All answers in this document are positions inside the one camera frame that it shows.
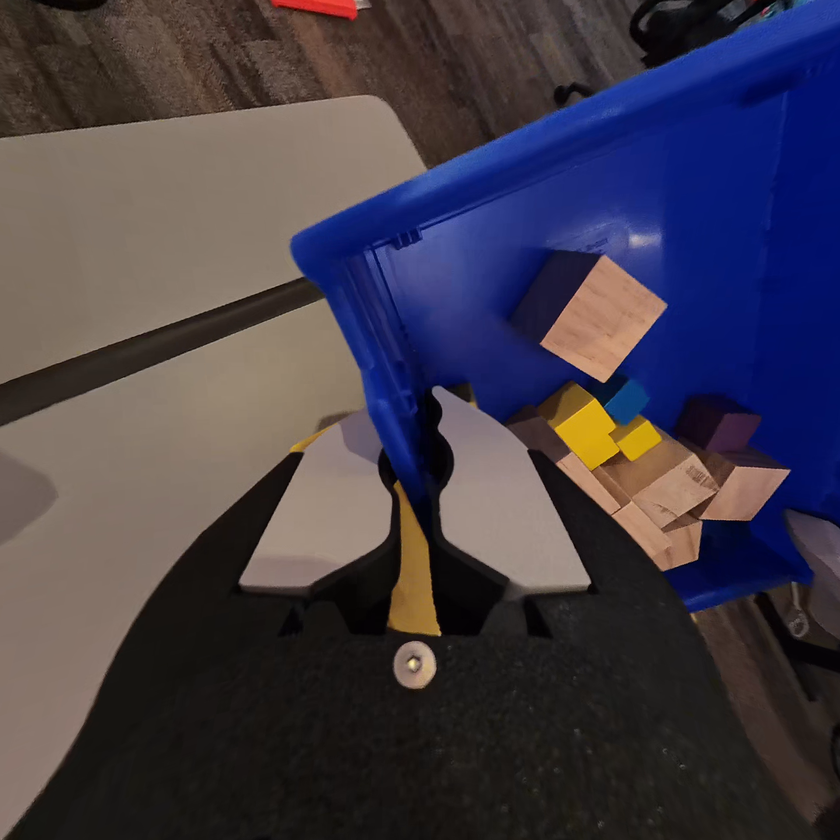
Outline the black office chair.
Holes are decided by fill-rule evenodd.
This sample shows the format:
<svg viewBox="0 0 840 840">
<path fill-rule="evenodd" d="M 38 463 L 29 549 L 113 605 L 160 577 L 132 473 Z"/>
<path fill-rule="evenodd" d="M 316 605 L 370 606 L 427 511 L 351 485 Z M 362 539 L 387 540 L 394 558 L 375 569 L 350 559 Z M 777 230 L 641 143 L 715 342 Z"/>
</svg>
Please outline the black office chair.
<svg viewBox="0 0 840 840">
<path fill-rule="evenodd" d="M 643 1 L 628 34 L 653 69 L 737 30 L 764 23 L 806 1 Z"/>
</svg>

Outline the pile of wooden cubes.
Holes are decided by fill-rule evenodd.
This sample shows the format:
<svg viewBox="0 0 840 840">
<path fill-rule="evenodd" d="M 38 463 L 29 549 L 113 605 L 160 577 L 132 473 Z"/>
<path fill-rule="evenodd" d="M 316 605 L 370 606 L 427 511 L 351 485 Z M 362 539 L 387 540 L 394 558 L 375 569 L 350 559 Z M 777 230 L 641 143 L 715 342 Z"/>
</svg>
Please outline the pile of wooden cubes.
<svg viewBox="0 0 840 840">
<path fill-rule="evenodd" d="M 662 571 L 700 557 L 706 522 L 750 522 L 790 469 L 751 446 L 759 414 L 724 395 L 688 399 L 675 435 L 643 415 L 649 397 L 620 371 L 666 303 L 606 256 L 556 251 L 515 307 L 523 338 L 591 383 L 563 385 L 508 428 L 541 453 Z"/>
</svg>

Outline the yellow plastic bin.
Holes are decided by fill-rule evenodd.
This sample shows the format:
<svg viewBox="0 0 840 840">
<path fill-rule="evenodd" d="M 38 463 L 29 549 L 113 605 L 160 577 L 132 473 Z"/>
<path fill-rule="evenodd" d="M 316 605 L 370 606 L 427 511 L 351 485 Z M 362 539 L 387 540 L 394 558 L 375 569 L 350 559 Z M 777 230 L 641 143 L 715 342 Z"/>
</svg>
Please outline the yellow plastic bin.
<svg viewBox="0 0 840 840">
<path fill-rule="evenodd" d="M 297 447 L 305 447 L 312 436 L 318 435 L 324 429 L 296 442 L 290 447 L 289 454 L 294 455 L 293 451 Z M 398 632 L 439 636 L 441 630 L 433 600 L 427 541 L 406 491 L 394 477 L 388 458 L 383 452 L 380 455 L 379 467 L 393 495 L 393 514 L 396 515 L 398 525 L 398 571 L 391 587 L 387 589 L 389 607 L 386 625 Z M 325 583 L 316 585 L 314 594 L 297 596 L 332 599 L 341 605 L 349 606 L 355 613 L 360 613 L 364 607 L 372 608 L 381 597 L 372 600 L 370 589 L 373 589 L 374 595 L 378 595 L 379 590 L 384 588 L 384 583 L 391 577 L 388 570 L 385 574 L 379 572 L 379 564 L 382 561 L 376 552 L 380 549 L 375 549 L 362 560 L 353 562 L 348 570 L 331 574 Z"/>
</svg>

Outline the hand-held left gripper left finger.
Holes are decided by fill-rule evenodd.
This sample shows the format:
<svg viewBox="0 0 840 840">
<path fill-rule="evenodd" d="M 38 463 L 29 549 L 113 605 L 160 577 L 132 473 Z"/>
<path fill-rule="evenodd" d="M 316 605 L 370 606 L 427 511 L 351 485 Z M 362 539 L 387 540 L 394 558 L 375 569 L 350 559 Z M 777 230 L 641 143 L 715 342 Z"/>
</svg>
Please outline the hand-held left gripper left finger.
<svg viewBox="0 0 840 840">
<path fill-rule="evenodd" d="M 238 585 L 244 592 L 312 595 L 392 535 L 394 500 L 369 414 L 352 413 L 312 436 Z"/>
</svg>

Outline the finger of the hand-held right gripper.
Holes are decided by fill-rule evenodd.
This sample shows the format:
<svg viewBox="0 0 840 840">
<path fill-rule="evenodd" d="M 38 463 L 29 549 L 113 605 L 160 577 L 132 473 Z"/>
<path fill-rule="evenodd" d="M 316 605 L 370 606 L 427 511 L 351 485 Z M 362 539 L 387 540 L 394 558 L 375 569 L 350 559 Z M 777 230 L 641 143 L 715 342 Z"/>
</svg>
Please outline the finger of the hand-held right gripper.
<svg viewBox="0 0 840 840">
<path fill-rule="evenodd" d="M 794 509 L 784 510 L 784 520 L 815 581 L 839 595 L 839 527 L 827 519 Z"/>
</svg>

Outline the blue plastic bin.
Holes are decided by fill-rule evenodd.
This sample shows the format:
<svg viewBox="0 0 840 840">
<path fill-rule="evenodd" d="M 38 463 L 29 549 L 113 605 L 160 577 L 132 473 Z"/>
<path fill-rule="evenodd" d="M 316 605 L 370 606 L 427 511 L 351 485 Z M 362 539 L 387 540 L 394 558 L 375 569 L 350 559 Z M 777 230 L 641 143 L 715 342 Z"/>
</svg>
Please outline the blue plastic bin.
<svg viewBox="0 0 840 840">
<path fill-rule="evenodd" d="M 296 234 L 360 367 L 396 475 L 424 501 L 424 395 L 470 383 L 501 421 L 586 381 L 508 325 L 554 250 L 609 257 L 667 308 L 623 363 L 674 428 L 719 393 L 791 474 L 667 576 L 692 611 L 809 566 L 785 509 L 838 522 L 839 10 L 749 26 Z"/>
</svg>

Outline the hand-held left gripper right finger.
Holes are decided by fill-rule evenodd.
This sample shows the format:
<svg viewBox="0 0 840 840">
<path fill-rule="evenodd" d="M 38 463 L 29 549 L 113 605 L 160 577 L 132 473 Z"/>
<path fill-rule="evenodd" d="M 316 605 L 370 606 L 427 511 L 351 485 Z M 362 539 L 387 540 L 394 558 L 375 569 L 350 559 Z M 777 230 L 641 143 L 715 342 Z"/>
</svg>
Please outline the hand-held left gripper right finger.
<svg viewBox="0 0 840 840">
<path fill-rule="evenodd" d="M 446 548 L 465 555 L 492 601 L 585 592 L 591 585 L 580 555 L 527 446 L 496 419 L 437 385 L 437 431 L 452 455 L 438 495 Z"/>
</svg>

